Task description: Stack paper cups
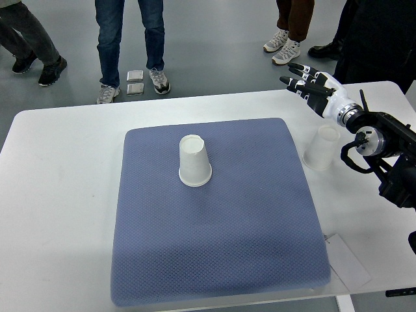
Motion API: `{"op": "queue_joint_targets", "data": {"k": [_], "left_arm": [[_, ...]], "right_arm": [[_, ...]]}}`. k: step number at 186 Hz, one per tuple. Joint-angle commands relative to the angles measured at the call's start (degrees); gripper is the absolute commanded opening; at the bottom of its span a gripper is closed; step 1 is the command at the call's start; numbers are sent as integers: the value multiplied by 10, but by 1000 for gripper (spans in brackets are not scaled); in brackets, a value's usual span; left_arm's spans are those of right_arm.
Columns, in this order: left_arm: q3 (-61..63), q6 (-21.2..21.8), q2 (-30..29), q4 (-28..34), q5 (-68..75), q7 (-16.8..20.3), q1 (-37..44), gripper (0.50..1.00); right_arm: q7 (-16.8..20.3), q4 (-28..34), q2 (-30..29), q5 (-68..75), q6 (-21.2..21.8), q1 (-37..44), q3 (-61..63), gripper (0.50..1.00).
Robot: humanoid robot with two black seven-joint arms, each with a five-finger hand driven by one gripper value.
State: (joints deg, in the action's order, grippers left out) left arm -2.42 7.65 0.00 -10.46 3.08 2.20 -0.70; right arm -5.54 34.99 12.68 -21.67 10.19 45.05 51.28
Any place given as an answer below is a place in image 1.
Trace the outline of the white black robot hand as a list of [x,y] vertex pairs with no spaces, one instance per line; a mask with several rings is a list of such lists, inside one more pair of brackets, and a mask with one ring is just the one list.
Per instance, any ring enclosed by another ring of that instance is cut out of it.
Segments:
[[290,63],[289,71],[295,77],[281,76],[286,89],[304,99],[321,118],[331,119],[346,127],[348,119],[363,110],[348,97],[346,88],[333,76],[311,66]]

